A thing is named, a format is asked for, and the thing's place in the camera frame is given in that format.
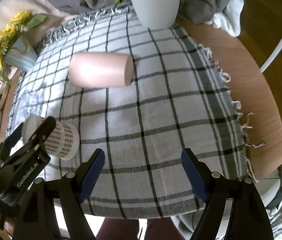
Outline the black white checked tablecloth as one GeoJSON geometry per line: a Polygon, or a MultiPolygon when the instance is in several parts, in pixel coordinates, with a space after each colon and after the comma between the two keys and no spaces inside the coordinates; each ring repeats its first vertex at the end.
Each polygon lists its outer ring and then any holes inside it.
{"type": "Polygon", "coordinates": [[[41,172],[46,180],[76,170],[97,148],[106,163],[91,197],[90,215],[112,218],[170,217],[196,211],[180,162],[190,148],[209,169],[228,179],[252,177],[245,148],[241,104],[232,100],[230,75],[212,59],[211,49],[181,26],[149,30],[131,5],[74,17],[47,34],[38,59],[15,92],[7,133],[17,122],[21,98],[41,116],[72,124],[80,147],[69,160],[52,158],[41,172]],[[68,78],[70,60],[79,52],[128,54],[132,83],[124,88],[76,88],[68,78]]]}

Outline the white ribbed plant pot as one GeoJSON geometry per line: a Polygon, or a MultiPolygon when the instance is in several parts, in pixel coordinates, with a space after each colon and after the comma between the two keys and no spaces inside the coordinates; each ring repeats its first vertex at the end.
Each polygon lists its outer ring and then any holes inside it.
{"type": "Polygon", "coordinates": [[[141,24],[149,29],[171,27],[176,20],[180,0],[131,0],[141,24]]]}

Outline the yellow sunflower bouquet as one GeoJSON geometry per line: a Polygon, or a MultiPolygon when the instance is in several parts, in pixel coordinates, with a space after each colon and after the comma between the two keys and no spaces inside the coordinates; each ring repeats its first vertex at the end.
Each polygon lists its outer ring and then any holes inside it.
{"type": "Polygon", "coordinates": [[[4,82],[10,82],[10,79],[5,74],[4,58],[9,52],[12,52],[13,45],[17,43],[25,29],[38,27],[47,17],[48,15],[44,13],[34,14],[30,10],[24,10],[18,12],[10,23],[0,30],[0,74],[4,82]]]}

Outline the white plaid patterned cup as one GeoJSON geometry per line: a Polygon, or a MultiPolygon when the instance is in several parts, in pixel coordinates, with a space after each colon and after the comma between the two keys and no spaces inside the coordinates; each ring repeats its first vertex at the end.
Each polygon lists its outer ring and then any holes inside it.
{"type": "MultiPolygon", "coordinates": [[[[43,123],[44,118],[38,115],[30,115],[25,120],[22,128],[22,141],[26,144],[30,136],[43,123]]],[[[45,141],[44,145],[49,155],[62,160],[70,160],[79,150],[78,130],[69,123],[56,121],[56,128],[45,141]]]]}

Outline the beige pink curtain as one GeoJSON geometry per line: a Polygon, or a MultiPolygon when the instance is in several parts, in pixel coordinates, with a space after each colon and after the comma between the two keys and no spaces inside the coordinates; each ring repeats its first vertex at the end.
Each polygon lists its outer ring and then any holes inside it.
{"type": "Polygon", "coordinates": [[[30,10],[35,14],[44,13],[48,15],[42,25],[25,31],[24,35],[32,46],[37,45],[46,33],[71,16],[69,13],[62,12],[54,7],[48,0],[1,0],[0,29],[4,28],[18,12],[24,10],[30,10]]]}

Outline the light blue ribbed vase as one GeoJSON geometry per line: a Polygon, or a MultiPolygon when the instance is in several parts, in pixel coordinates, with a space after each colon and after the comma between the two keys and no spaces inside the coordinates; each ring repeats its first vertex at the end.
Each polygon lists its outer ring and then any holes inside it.
{"type": "Polygon", "coordinates": [[[34,48],[22,34],[6,52],[3,62],[27,73],[34,67],[37,58],[34,48]]]}

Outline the clear plastic cup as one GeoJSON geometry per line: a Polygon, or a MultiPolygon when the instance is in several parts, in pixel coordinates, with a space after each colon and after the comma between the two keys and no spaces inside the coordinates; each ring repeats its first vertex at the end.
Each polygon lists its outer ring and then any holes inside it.
{"type": "Polygon", "coordinates": [[[17,103],[14,120],[24,122],[30,115],[40,115],[42,113],[42,93],[35,90],[25,90],[17,103]]]}

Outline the pink cup lying sideways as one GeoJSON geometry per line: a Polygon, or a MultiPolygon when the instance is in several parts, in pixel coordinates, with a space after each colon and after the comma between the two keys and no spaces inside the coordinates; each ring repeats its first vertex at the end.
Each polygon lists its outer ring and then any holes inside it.
{"type": "Polygon", "coordinates": [[[86,52],[72,56],[68,78],[79,88],[117,88],[129,86],[133,72],[129,54],[86,52]]]}

